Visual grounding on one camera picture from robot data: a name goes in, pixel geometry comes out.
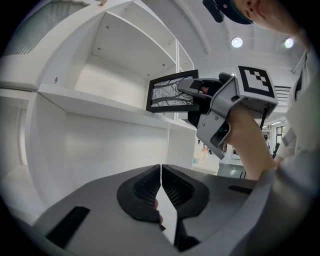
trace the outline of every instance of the shelf board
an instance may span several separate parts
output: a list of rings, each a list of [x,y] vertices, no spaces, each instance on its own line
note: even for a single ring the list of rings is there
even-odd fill
[[[182,71],[187,71],[188,67],[193,67],[194,63],[192,62],[191,58],[187,54],[186,50],[182,47],[179,43],[179,68]]]
[[[92,54],[118,64],[149,80],[175,60],[149,35],[120,16],[106,12]]]
[[[162,129],[188,129],[196,131],[195,127],[188,124],[85,92],[41,84],[38,93],[68,113]]]
[[[136,2],[125,8],[121,17],[140,28],[161,46],[176,39],[163,22]]]

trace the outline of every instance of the white ceiling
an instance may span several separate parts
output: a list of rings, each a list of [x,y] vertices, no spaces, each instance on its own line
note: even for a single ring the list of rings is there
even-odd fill
[[[222,23],[215,22],[202,0],[142,1],[174,34],[202,75],[246,61],[252,66],[291,71],[303,53],[297,43],[285,48],[286,35],[238,24],[227,17]],[[242,47],[231,46],[235,37],[242,38]]]

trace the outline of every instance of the small display screen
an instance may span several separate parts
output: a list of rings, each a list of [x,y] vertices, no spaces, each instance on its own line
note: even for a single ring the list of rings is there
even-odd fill
[[[192,105],[194,103],[193,97],[177,89],[178,82],[183,79],[192,79],[192,76],[155,83],[152,89],[151,108]]]
[[[163,76],[150,81],[146,110],[153,113],[198,111],[189,94],[177,89],[181,80],[198,78],[198,70]]]

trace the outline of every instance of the screen frame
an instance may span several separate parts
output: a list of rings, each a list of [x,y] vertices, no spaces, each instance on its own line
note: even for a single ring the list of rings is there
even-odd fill
[[[199,78],[198,70],[189,70],[180,73],[174,73],[166,76],[162,76],[153,80],[150,80],[148,96],[146,99],[146,110],[152,113],[164,113],[164,112],[188,112],[188,111],[198,111],[199,105],[194,103],[193,105],[177,105],[177,106],[157,106],[151,107],[151,97],[154,84],[160,83],[166,80],[174,80],[181,77],[192,77],[193,79]]]

